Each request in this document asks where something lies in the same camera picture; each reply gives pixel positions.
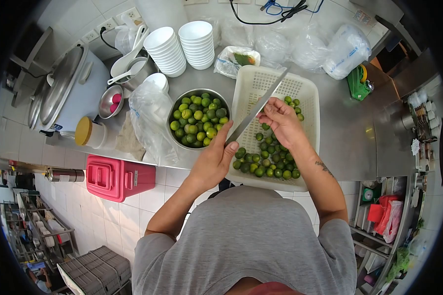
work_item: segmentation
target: yellow lid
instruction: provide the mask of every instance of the yellow lid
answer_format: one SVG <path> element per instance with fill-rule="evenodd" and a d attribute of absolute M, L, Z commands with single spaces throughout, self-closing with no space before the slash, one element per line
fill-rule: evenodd
<path fill-rule="evenodd" d="M 76 145 L 86 145 L 92 134 L 92 120 L 82 117 L 76 127 Z"/>

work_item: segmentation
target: knife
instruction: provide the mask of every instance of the knife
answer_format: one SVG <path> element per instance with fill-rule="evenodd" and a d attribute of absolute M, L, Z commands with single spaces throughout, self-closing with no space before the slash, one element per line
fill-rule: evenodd
<path fill-rule="evenodd" d="M 246 118 L 243 119 L 243 121 L 236 127 L 235 131 L 230 135 L 230 137 L 226 140 L 225 146 L 228 145 L 231 142 L 236 141 L 238 137 L 245 131 L 245 129 L 249 126 L 249 123 L 256 117 L 256 115 L 263 109 L 263 107 L 266 105 L 267 101 L 271 97 L 271 95 L 276 92 L 277 88 L 281 84 L 284 77 L 289 72 L 290 67 L 288 67 L 280 76 L 277 78 L 277 80 L 272 83 L 271 87 L 264 93 L 264 95 L 257 101 L 257 103 L 254 105 L 253 108 L 251 108 L 251 112 L 249 115 L 246 116 Z"/>

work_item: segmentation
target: pink container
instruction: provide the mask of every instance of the pink container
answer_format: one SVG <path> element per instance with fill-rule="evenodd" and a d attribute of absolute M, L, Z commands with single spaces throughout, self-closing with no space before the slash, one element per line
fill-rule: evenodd
<path fill-rule="evenodd" d="M 85 181 L 90 193 L 121 203 L 126 197 L 153 189 L 156 182 L 156 168 L 89 155 Z"/>

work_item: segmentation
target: stack of white bowls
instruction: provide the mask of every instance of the stack of white bowls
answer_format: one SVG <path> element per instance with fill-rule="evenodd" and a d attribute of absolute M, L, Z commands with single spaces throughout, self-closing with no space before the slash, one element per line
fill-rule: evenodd
<path fill-rule="evenodd" d="M 186 70 L 184 52 L 171 27 L 162 27 L 150 33 L 143 46 L 166 76 L 175 78 Z"/>
<path fill-rule="evenodd" d="M 215 59 L 212 25 L 194 21 L 179 29 L 180 43 L 189 64 L 197 70 L 209 68 Z"/>

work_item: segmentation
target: cloth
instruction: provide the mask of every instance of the cloth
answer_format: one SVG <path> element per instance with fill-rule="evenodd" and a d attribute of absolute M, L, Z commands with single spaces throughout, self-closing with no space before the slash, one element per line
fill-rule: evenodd
<path fill-rule="evenodd" d="M 304 294 L 353 294 L 356 259 L 348 224 L 317 238 L 297 202 L 237 186 L 198 205 L 175 243 L 164 234 L 136 244 L 134 294 L 225 294 L 238 280 L 279 282 Z"/>
<path fill-rule="evenodd" d="M 135 160 L 141 161 L 146 150 L 142 147 L 135 135 L 135 130 L 131 124 L 130 112 L 127 112 L 123 127 L 117 135 L 116 150 L 129 152 Z"/>

